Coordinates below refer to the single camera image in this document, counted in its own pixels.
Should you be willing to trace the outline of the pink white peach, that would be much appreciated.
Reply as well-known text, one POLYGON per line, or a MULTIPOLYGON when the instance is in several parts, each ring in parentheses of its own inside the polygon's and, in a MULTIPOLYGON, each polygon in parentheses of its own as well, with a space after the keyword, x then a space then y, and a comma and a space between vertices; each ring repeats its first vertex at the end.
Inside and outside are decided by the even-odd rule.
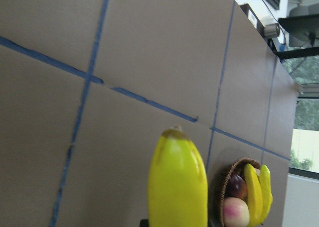
POLYGON ((223 204, 225 227, 246 227, 250 220, 247 204, 239 198, 227 197, 223 204))

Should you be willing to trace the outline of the yellow banana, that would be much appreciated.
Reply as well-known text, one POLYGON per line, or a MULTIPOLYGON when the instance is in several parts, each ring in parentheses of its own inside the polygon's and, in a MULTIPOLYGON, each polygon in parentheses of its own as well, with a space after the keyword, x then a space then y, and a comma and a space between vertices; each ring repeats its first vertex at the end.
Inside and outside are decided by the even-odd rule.
POLYGON ((259 182, 262 191, 263 210, 261 214, 261 224, 266 220, 273 202, 271 189, 271 173, 269 168, 263 164, 260 168, 259 182))
POLYGON ((180 125, 160 136, 148 178, 151 227, 208 225, 208 183, 204 163, 180 125))
POLYGON ((251 164, 245 165, 244 177, 247 185, 247 206, 250 216, 248 227, 255 227, 260 224, 263 198, 257 173, 251 164))

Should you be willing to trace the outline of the brown wicker basket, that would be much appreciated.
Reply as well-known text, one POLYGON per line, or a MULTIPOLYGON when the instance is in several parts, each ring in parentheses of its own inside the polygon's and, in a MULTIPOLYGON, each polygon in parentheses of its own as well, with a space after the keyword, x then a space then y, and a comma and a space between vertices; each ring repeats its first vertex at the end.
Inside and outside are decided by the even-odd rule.
POLYGON ((214 219, 218 221, 217 227, 223 227, 223 204, 226 198, 226 187, 229 183, 232 173, 240 174, 246 164, 251 164, 253 167, 260 169, 261 163, 248 157, 242 157, 233 162, 232 164, 224 167, 217 176, 215 182, 215 189, 213 195, 213 213, 214 219))

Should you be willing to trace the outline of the dark red mango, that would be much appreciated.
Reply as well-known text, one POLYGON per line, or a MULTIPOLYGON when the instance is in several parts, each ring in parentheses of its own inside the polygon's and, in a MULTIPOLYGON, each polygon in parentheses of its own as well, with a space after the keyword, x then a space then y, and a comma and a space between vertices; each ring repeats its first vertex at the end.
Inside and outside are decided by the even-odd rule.
POLYGON ((228 195, 239 199, 246 199, 247 185, 245 181, 236 173, 232 173, 227 185, 228 195))

